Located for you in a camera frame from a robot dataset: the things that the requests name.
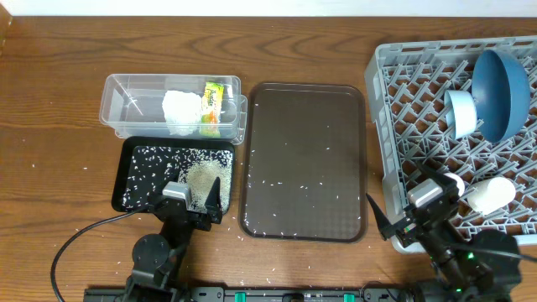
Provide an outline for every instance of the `white cup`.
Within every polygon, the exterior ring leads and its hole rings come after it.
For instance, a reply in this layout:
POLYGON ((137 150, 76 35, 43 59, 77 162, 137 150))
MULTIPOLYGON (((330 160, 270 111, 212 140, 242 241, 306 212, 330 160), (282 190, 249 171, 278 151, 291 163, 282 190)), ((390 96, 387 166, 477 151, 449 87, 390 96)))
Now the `white cup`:
POLYGON ((454 139, 476 131, 477 111, 470 92, 446 91, 444 106, 451 106, 451 110, 446 115, 446 121, 447 126, 455 124, 455 131, 451 133, 454 139))

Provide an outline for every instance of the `black mount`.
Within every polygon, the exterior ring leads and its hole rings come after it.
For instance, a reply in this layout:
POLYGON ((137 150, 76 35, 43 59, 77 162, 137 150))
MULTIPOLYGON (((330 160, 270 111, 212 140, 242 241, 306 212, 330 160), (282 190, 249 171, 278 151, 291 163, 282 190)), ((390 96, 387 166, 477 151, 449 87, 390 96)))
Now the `black mount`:
POLYGON ((179 301, 188 290, 175 278, 192 232, 210 231, 212 223, 222 221, 220 178, 215 179, 207 196, 206 214, 188 211, 186 200, 164 195, 150 196, 149 203, 154 205, 154 214, 164 225, 160 234, 145 235, 134 245, 133 273, 127 280, 122 301, 179 301))

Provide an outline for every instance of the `gray dish rack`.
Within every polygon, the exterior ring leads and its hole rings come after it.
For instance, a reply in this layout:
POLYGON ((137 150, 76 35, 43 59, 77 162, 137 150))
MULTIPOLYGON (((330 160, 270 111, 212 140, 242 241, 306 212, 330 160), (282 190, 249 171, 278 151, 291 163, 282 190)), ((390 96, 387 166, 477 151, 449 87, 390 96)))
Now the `gray dish rack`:
MULTIPOLYGON (((451 223, 466 238, 484 229, 515 235, 520 245, 537 244, 537 36, 382 44, 366 69, 369 109, 376 123, 383 157, 383 193, 394 222, 409 202, 407 191, 423 181, 417 161, 460 175, 465 185, 502 175, 515 183, 517 195, 507 206, 483 216, 465 196, 451 223), (489 143, 477 131, 452 139, 443 96, 446 90, 470 91, 477 57, 485 49, 515 55, 528 73, 529 117, 513 138, 489 143)), ((413 244, 401 253, 420 253, 413 244)))

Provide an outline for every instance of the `white cylinder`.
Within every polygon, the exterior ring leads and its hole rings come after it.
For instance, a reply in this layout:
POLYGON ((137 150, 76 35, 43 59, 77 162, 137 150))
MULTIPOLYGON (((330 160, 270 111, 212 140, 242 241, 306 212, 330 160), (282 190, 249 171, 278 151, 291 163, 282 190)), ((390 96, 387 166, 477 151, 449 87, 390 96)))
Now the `white cylinder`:
POLYGON ((516 195, 513 182, 501 176, 480 181, 468 189, 470 188, 475 190, 468 194, 468 204, 474 211, 479 211, 483 215, 507 205, 516 195))
POLYGON ((464 181, 462 181, 461 176, 452 172, 444 173, 444 175, 456 181, 456 188, 459 190, 459 197, 461 197, 464 194, 464 181))

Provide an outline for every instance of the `white tissue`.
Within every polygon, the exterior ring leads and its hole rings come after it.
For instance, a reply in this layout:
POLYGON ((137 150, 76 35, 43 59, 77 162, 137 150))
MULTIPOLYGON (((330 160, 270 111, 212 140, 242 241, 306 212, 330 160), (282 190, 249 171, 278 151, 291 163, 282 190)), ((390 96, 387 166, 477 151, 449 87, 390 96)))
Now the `white tissue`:
POLYGON ((186 136, 197 130, 201 120, 201 96, 191 92, 167 91, 162 101, 162 110, 170 134, 186 136))

